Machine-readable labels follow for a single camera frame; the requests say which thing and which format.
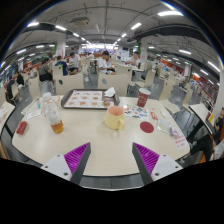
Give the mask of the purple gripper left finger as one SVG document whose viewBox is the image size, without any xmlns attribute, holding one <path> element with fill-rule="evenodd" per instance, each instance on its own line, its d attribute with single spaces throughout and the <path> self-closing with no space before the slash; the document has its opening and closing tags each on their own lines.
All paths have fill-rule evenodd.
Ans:
<svg viewBox="0 0 224 224">
<path fill-rule="evenodd" d="M 85 143 L 65 155 L 56 154 L 42 169 L 79 185 L 90 154 L 91 145 Z"/>
</svg>

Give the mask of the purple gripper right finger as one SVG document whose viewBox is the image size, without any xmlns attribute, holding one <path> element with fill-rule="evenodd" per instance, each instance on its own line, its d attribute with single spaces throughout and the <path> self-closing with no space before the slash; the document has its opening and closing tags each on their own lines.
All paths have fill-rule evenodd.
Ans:
<svg viewBox="0 0 224 224">
<path fill-rule="evenodd" d="M 133 144 L 132 153 L 145 185 L 182 169 L 182 167 L 167 154 L 159 155 L 137 143 Z"/>
</svg>

